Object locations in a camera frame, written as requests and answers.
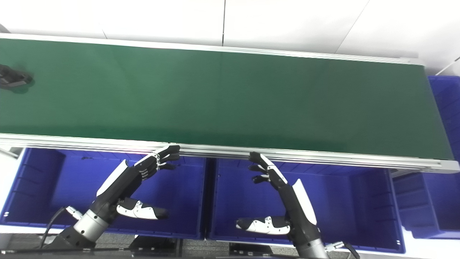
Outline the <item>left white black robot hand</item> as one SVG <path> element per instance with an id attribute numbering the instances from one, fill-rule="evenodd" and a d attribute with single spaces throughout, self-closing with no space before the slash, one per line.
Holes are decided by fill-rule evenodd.
<path id="1" fill-rule="evenodd" d="M 168 211 L 156 208 L 131 196 L 143 181 L 151 178 L 161 169 L 175 169 L 169 161 L 180 158 L 179 145 L 168 145 L 155 150 L 133 165 L 123 160 L 97 191 L 96 199 L 88 213 L 92 219 L 100 219 L 107 224 L 113 223 L 118 215 L 159 220 L 167 219 Z"/>

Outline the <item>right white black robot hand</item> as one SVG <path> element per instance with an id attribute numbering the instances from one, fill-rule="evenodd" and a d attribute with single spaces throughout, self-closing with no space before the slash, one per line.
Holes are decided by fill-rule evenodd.
<path id="1" fill-rule="evenodd" d="M 293 185 L 266 156 L 256 151 L 249 154 L 253 162 L 248 168 L 261 175 L 252 178 L 255 184 L 269 182 L 279 194 L 286 210 L 285 216 L 266 216 L 259 218 L 237 219 L 238 229 L 268 235 L 286 235 L 298 249 L 312 249 L 322 245 L 320 230 L 309 197 L 303 183 L 298 179 Z"/>

